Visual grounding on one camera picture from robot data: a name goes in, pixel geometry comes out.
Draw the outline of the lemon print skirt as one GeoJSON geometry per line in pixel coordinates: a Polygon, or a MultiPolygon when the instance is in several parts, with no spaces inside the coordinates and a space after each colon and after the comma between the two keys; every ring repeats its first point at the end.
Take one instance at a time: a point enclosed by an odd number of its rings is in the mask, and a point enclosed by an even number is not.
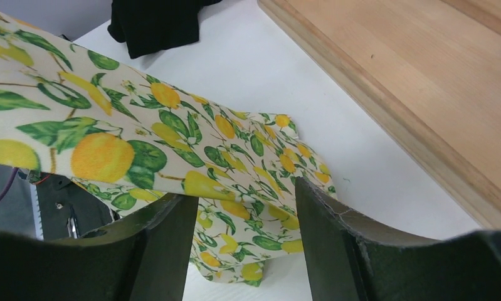
{"type": "Polygon", "coordinates": [[[335,196],[284,114],[237,112],[0,12],[0,165],[65,176],[121,216],[195,196],[190,261],[259,286],[303,250],[295,180],[335,196]]]}

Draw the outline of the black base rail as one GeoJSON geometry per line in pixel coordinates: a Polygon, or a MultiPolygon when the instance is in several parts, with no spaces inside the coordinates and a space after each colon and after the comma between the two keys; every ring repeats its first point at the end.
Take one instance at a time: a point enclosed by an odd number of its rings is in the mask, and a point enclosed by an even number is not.
{"type": "Polygon", "coordinates": [[[42,173],[30,185],[36,237],[79,238],[119,219],[97,198],[68,178],[42,173]]]}

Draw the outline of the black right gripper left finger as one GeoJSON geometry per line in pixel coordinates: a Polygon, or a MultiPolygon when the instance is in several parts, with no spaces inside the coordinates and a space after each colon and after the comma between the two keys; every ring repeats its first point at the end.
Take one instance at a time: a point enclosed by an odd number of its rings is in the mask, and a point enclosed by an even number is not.
{"type": "Polygon", "coordinates": [[[167,194],[79,238],[0,231],[0,300],[181,300],[197,210],[167,194]]]}

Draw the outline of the black cloth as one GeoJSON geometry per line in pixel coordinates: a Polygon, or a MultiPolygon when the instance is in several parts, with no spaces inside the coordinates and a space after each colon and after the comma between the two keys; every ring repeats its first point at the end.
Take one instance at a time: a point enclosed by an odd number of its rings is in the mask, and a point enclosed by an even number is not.
{"type": "Polygon", "coordinates": [[[108,33],[136,59],[199,41],[199,12],[218,0],[113,0],[108,33]]]}

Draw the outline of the wooden clothes rack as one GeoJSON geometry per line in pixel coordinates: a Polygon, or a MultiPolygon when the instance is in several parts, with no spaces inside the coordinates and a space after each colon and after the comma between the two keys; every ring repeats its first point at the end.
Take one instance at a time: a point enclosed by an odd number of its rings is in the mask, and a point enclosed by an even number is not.
{"type": "Polygon", "coordinates": [[[480,225],[501,229],[501,1],[259,1],[480,225]]]}

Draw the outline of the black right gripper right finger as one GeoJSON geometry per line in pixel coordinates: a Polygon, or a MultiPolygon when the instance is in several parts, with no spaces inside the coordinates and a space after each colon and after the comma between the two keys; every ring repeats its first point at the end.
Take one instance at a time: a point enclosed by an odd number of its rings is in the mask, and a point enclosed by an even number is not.
{"type": "Polygon", "coordinates": [[[314,300],[501,300],[501,230],[413,235],[302,177],[295,199],[314,300]]]}

